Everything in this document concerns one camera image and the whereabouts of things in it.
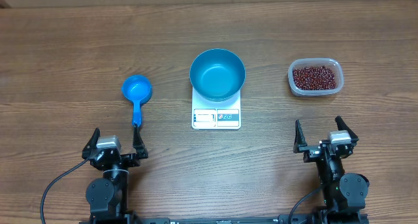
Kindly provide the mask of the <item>clear plastic food container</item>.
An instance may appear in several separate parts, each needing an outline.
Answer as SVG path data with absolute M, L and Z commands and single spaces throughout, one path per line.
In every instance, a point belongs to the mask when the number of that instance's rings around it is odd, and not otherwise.
M 299 97 L 333 95 L 344 86 L 342 67 L 331 58 L 297 59 L 287 75 L 291 92 Z

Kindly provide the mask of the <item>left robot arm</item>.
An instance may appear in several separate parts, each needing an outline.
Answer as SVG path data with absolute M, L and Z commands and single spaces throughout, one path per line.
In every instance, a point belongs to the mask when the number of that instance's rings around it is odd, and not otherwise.
M 103 173 L 86 188 L 90 206 L 90 223 L 140 223 L 140 218 L 128 208 L 129 168 L 140 166 L 148 151 L 140 137 L 140 127 L 133 126 L 134 153 L 121 153 L 116 135 L 101 136 L 95 129 L 82 150 L 82 158 Z

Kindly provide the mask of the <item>teal round bowl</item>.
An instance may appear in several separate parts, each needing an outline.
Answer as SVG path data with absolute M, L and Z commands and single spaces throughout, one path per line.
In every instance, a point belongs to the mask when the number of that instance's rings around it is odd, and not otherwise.
M 202 52 L 193 60 L 189 79 L 199 95 L 209 101 L 221 102 L 242 89 L 246 68 L 235 53 L 214 48 Z

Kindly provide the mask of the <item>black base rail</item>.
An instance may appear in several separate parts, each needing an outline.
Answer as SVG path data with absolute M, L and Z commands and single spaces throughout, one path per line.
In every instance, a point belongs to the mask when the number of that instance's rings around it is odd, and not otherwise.
M 134 221 L 94 221 L 94 217 L 88 221 L 79 222 L 80 224 L 88 223 L 140 223 L 140 224 L 288 224 L 288 214 L 280 214 L 278 217 L 243 217 L 243 218 L 225 218 L 225 219 L 169 219 L 169 218 L 138 218 Z M 354 217 L 345 217 L 337 219 L 336 216 L 328 215 L 325 222 L 314 218 L 312 214 L 293 214 L 291 218 L 292 224 L 308 224 L 308 223 L 360 223 L 369 224 L 366 214 L 361 214 L 358 221 Z

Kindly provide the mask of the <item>blue plastic measuring scoop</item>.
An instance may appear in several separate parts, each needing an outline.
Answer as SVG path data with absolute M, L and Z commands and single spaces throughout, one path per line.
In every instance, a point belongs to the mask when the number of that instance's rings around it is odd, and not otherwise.
M 142 124 L 141 106 L 152 97 L 151 82 L 142 75 L 128 77 L 121 87 L 123 96 L 133 104 L 132 124 L 138 127 Z

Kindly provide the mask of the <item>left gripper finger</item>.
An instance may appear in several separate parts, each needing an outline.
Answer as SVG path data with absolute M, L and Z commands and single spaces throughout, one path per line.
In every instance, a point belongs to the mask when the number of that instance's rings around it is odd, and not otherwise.
M 88 143 L 84 146 L 82 150 L 82 159 L 87 159 L 91 155 L 92 151 L 97 148 L 96 144 L 97 144 L 99 137 L 100 137 L 100 130 L 97 127 L 94 130 L 94 133 L 92 134 Z
M 134 124 L 133 132 L 133 147 L 136 151 L 138 159 L 147 159 L 148 151 L 144 145 L 144 142 L 140 136 L 140 127 L 137 124 Z

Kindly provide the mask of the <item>white digital kitchen scale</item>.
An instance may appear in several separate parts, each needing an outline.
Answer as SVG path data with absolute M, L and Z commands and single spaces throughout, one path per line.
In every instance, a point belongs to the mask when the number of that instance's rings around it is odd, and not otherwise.
M 196 130 L 238 130 L 241 128 L 241 94 L 215 102 L 192 91 L 191 126 Z

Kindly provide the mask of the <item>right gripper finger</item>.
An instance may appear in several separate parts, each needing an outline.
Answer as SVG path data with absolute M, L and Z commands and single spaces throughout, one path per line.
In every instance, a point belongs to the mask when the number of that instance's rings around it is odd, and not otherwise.
M 295 141 L 293 146 L 294 153 L 301 153 L 306 151 L 306 139 L 303 135 L 302 127 L 299 120 L 295 121 Z
M 356 146 L 357 142 L 359 141 L 358 136 L 346 125 L 344 120 L 341 116 L 336 116 L 335 122 L 337 124 L 338 131 L 346 130 L 348 131 L 350 137 L 351 137 L 351 143 L 350 145 Z

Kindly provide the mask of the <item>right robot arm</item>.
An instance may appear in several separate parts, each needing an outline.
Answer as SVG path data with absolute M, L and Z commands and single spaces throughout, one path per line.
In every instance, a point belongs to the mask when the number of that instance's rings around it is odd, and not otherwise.
M 335 118 L 337 131 L 331 131 L 327 139 L 316 146 L 309 146 L 304 137 L 300 121 L 295 122 L 294 153 L 302 153 L 305 163 L 315 163 L 320 186 L 302 197 L 292 208 L 287 222 L 295 222 L 298 206 L 312 195 L 322 192 L 325 205 L 310 214 L 298 218 L 299 223 L 368 223 L 365 198 L 370 186 L 362 174 L 346 173 L 342 160 L 353 154 L 359 141 L 358 136 L 340 116 Z

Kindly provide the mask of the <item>red adzuki beans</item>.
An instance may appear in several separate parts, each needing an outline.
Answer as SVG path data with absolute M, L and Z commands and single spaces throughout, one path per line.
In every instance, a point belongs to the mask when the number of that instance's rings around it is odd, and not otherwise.
M 336 88 L 334 72 L 324 65 L 294 69 L 292 75 L 296 87 L 301 90 L 329 90 Z

